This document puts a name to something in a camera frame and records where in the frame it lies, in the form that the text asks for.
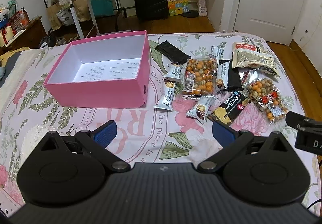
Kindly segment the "black flat snack packet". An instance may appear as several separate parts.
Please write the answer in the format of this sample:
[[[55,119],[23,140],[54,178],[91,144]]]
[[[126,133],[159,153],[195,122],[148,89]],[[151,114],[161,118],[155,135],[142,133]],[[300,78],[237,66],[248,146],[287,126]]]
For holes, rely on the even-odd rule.
[[[156,46],[156,51],[160,52],[162,55],[167,57],[173,64],[183,65],[191,57],[185,54],[183,51],[170,44],[168,41],[164,41]]]

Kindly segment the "large coated peanut bag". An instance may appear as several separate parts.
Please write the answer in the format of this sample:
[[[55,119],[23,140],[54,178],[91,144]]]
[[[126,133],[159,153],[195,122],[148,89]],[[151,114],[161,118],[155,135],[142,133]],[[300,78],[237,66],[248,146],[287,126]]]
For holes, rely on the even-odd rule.
[[[190,59],[184,76],[182,94],[193,97],[210,96],[215,93],[217,59]]]

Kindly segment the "small coated peanut bag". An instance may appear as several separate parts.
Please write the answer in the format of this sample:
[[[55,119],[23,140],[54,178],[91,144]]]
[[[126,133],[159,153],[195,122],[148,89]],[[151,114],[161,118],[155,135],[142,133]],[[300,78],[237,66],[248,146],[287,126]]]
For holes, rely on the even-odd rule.
[[[268,78],[250,81],[247,86],[248,96],[256,107],[262,111],[270,123],[282,120],[288,113],[280,90]]]

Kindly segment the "colourful toy box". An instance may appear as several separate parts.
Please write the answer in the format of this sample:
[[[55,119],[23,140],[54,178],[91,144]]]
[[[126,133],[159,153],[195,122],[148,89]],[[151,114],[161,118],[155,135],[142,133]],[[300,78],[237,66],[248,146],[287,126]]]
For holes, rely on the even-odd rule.
[[[169,16],[182,15],[189,12],[188,0],[168,0]]]

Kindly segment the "white plastic bag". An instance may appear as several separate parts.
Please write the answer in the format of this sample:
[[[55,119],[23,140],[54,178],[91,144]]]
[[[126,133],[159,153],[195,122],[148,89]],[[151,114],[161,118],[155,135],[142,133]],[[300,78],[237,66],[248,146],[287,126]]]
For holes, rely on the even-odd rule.
[[[199,16],[207,16],[206,0],[198,0]]]

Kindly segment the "pink cardboard box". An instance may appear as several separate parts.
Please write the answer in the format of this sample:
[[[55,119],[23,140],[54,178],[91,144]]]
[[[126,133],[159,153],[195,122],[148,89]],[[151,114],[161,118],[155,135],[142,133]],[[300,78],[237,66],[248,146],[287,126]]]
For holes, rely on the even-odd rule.
[[[147,102],[150,47],[146,31],[71,42],[44,87],[63,107],[139,108]]]

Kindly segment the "brown paper bag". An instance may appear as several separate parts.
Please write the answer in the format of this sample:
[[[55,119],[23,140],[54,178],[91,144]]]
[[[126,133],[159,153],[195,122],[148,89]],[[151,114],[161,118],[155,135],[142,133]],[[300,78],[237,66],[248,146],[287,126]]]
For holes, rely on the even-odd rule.
[[[56,3],[52,6],[49,6],[46,11],[47,11],[47,16],[50,21],[50,25],[53,31],[56,31],[61,28],[62,23],[60,19],[57,16],[57,13],[61,10],[61,6],[59,3]]]

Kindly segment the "white snack bar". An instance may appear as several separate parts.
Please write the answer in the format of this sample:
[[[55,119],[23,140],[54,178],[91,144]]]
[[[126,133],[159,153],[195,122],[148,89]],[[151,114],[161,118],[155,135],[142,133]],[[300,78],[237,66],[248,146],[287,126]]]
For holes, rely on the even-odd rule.
[[[206,122],[206,116],[207,113],[212,105],[212,103],[215,101],[216,97],[214,95],[211,96],[202,96],[196,105],[186,112],[186,116],[190,118],[197,119],[201,124],[204,124]]]
[[[231,62],[219,64],[216,77],[216,93],[229,88],[229,68]]]
[[[218,61],[224,60],[224,49],[218,46],[211,46],[211,54],[216,57]]]
[[[169,70],[164,75],[164,78],[169,81],[180,82],[181,81],[181,71],[182,71],[181,65],[170,63]]]
[[[176,82],[164,80],[163,93],[153,108],[172,111],[172,101],[176,89]]]

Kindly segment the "beige noodle packet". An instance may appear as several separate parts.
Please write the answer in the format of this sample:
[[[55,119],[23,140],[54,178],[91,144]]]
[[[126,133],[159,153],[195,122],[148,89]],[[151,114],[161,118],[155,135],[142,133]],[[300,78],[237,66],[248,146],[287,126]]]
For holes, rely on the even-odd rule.
[[[260,69],[264,73],[279,77],[274,57],[258,46],[233,43],[232,67]]]

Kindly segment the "white snack bar bottom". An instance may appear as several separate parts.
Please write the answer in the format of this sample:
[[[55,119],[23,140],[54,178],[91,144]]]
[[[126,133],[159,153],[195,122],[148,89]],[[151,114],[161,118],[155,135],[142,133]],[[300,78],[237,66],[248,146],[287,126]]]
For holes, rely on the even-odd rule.
[[[206,122],[206,116],[207,113],[212,105],[212,103],[215,101],[216,97],[214,95],[211,96],[202,96],[196,105],[186,112],[186,116],[190,118],[197,119],[201,124],[204,124]]]

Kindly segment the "floral bed sheet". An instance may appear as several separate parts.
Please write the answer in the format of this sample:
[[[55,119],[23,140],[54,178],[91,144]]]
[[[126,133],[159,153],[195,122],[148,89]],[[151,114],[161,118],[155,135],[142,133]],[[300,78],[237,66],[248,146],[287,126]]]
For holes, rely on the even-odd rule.
[[[173,111],[154,108],[162,94],[163,76],[169,60],[156,51],[168,41],[194,58],[206,57],[213,49],[231,53],[233,44],[252,44],[269,51],[264,39],[242,33],[150,35],[151,68],[147,104],[138,109],[62,107],[44,88],[45,77],[65,46],[26,50],[15,54],[16,63],[1,87],[1,210],[13,214],[24,204],[16,176],[24,157],[25,139],[42,138],[47,131],[73,135],[94,130],[108,120],[117,124],[117,136],[109,150],[128,163],[193,162],[220,150],[212,137],[212,123],[201,124],[186,116],[192,99],[181,97],[178,84]]]

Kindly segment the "white snack bar top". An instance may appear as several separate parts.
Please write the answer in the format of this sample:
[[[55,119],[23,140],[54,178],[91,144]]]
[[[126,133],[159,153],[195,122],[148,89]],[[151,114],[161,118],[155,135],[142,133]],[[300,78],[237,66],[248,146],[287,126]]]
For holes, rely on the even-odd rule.
[[[218,46],[211,46],[211,54],[216,57],[218,61],[224,60],[224,49]]]

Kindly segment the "teal shopping bag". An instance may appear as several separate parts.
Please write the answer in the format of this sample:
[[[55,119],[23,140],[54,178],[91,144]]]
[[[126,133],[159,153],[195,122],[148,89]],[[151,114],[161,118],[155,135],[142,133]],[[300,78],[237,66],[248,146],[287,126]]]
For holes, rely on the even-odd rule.
[[[95,16],[112,16],[114,14],[112,0],[91,0]]]

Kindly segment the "black yellow cracker packet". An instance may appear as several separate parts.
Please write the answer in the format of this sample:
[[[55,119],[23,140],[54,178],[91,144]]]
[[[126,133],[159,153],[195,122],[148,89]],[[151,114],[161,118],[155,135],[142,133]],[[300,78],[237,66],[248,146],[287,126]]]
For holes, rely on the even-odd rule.
[[[240,92],[233,91],[230,96],[219,105],[208,119],[230,125],[249,104],[250,99]]]

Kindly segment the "dark wooden nightstand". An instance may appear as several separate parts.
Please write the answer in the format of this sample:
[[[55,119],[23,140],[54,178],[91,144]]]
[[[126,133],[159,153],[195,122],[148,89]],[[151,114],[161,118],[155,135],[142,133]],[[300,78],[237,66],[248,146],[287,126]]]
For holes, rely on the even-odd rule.
[[[47,36],[47,33],[42,24],[41,16],[37,16],[30,21],[25,28],[25,31],[17,36],[8,47],[1,47],[1,55],[8,51],[14,51],[23,47],[37,49],[42,38],[45,36]]]

